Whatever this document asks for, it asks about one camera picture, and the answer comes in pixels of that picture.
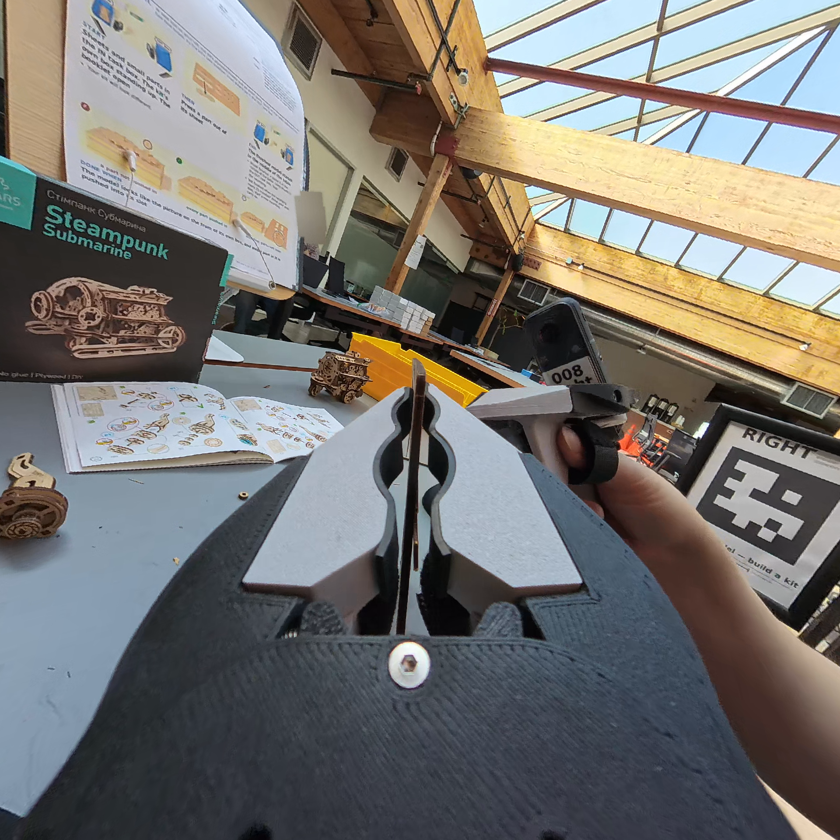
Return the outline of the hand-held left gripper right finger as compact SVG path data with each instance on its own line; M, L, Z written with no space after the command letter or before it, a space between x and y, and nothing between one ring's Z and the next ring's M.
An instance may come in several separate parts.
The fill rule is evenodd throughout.
M430 634L469 634L489 606L578 592L583 580L529 474L557 455L548 416L478 419L427 388L430 539L420 609Z

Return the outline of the open instruction booklet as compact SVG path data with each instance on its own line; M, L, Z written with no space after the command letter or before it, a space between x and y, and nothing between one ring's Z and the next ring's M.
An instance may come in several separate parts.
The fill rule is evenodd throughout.
M50 391L71 474L275 465L309 455L343 428L320 408L227 398L199 384L68 383Z

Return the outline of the wooden support post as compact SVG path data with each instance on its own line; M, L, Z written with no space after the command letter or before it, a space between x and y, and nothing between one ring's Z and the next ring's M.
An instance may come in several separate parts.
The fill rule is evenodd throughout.
M396 294L400 293L409 270L408 258L413 251L417 238L425 235L427 223L452 172L454 163L454 158L444 154L437 154L434 157L403 241L397 250L392 268L386 279L386 290Z

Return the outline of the wooden gear wheel subassembly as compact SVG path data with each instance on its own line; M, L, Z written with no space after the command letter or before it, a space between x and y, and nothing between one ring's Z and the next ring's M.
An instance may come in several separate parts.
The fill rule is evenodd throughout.
M35 466L31 453L15 456L10 483L1 495L2 539L42 539L56 534L67 518L68 500L56 478Z

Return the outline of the long office desk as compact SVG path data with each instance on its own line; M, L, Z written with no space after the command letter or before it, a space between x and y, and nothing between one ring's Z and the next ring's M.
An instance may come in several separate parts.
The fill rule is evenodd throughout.
M314 304L317 314L344 332L362 333L426 350L444 344L433 337L406 331L388 318L363 311L343 299L322 294L320 290L304 287L299 293Z

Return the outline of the wide wall vent grille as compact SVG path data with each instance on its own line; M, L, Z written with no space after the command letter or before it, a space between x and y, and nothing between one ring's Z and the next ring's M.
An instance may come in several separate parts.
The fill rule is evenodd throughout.
M838 397L801 382L794 382L780 398L780 404L797 412L824 419Z

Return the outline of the grey side table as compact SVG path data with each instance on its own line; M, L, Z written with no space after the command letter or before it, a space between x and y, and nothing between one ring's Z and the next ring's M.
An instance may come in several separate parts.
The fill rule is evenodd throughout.
M247 334L219 330L213 334L245 357L241 364L213 364L216 366L311 372L319 367L321 358L328 351L318 346Z

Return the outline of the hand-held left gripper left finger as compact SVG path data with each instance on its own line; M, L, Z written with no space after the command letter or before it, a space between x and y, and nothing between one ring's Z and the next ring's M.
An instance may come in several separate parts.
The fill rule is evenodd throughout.
M403 472L408 388L306 458L245 573L251 592L333 604L360 634L389 634L399 591L393 482Z

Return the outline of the black model kit box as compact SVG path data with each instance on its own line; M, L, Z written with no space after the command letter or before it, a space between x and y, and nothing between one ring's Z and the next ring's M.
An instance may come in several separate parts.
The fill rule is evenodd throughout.
M1 380L197 382L232 256L1 162Z

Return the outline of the laser-cut wooden parts sheet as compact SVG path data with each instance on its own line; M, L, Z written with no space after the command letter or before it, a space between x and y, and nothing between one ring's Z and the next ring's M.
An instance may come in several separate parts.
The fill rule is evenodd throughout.
M396 603L395 632L406 634L411 573L419 569L417 512L419 507L418 472L421 457L424 413L427 394L426 372L422 362L413 360L413 405L408 435L408 466L406 469L406 504L404 510L400 585Z

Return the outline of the stack of white boxes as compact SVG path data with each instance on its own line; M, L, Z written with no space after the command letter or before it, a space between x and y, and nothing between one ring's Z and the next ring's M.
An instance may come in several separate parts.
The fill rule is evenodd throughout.
M433 311L383 287L375 287L361 309L393 321L405 331L420 335L429 334L435 318Z

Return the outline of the person's right forearm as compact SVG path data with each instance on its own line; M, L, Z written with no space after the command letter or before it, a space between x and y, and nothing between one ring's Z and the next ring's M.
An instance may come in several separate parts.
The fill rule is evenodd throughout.
M758 776L838 838L838 666L770 613L704 523L678 536L639 556L693 637Z

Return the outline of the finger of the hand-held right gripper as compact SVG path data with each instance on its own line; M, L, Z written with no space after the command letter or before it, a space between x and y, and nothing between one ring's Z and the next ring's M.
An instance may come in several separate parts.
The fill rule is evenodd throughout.
M565 385L510 387L484 393L467 411L482 420L567 416L573 412L573 402Z

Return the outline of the grey wood-edged table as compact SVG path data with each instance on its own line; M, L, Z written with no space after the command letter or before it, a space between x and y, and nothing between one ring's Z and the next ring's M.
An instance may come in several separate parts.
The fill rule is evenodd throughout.
M491 378L492 380L504 384L505 386L525 387L541 384L540 381L534 381L528 376L510 370L503 365L490 362L482 357L475 356L470 353L450 350L449 355L454 361L465 364L473 371L477 371L483 375L485 378Z

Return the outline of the black framed tag sign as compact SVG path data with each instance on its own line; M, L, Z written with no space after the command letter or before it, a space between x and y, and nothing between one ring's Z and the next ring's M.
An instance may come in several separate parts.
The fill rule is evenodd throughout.
M800 631L838 583L838 437L721 404L677 489Z

